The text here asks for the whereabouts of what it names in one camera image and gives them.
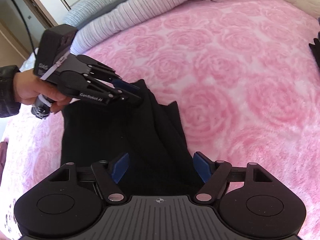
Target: black pants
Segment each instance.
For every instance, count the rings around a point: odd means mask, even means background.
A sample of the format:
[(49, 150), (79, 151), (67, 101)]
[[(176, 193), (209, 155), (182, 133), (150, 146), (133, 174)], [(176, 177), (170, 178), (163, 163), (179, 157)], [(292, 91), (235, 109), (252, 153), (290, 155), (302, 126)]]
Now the black pants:
[(127, 195), (190, 195), (203, 182), (193, 168), (178, 105), (159, 105), (143, 80), (139, 107), (117, 103), (100, 107), (82, 101), (63, 111), (61, 163), (90, 166), (129, 153), (130, 166), (119, 182)]

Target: gray striped pillow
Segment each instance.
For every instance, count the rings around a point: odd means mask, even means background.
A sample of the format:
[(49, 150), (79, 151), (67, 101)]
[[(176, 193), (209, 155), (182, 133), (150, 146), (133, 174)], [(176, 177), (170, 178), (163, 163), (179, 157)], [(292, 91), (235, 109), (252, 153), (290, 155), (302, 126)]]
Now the gray striped pillow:
[(127, 0), (93, 20), (76, 35), (71, 53), (81, 54), (113, 34), (163, 14), (187, 0)]
[(81, 0), (63, 19), (63, 23), (81, 29), (92, 20), (112, 11), (127, 0)]

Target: black sleeve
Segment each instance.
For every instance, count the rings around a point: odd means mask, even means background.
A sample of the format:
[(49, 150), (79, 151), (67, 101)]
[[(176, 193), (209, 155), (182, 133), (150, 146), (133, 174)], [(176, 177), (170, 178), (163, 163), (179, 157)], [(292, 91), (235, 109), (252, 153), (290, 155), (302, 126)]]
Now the black sleeve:
[(19, 113), (20, 103), (14, 101), (13, 77), (19, 72), (15, 65), (0, 67), (0, 117)]

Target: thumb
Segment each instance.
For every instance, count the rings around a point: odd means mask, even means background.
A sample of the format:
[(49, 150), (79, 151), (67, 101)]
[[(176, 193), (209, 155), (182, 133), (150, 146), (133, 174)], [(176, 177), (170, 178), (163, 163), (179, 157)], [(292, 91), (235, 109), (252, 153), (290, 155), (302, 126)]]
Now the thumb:
[(34, 90), (37, 93), (43, 94), (44, 96), (58, 102), (67, 98), (67, 96), (60, 93), (55, 86), (41, 79), (36, 82)]

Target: bed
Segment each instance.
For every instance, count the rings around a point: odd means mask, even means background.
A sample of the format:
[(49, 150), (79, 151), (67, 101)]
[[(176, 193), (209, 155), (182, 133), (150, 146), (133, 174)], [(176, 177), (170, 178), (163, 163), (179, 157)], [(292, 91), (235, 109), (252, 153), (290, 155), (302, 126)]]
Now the bed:
[[(86, 52), (159, 103), (178, 102), (190, 153), (258, 162), (305, 203), (300, 231), (320, 239), (320, 76), (308, 43), (316, 19), (283, 0), (190, 0)], [(3, 140), (0, 231), (20, 232), (15, 201), (59, 167), (63, 118), (22, 106)]]

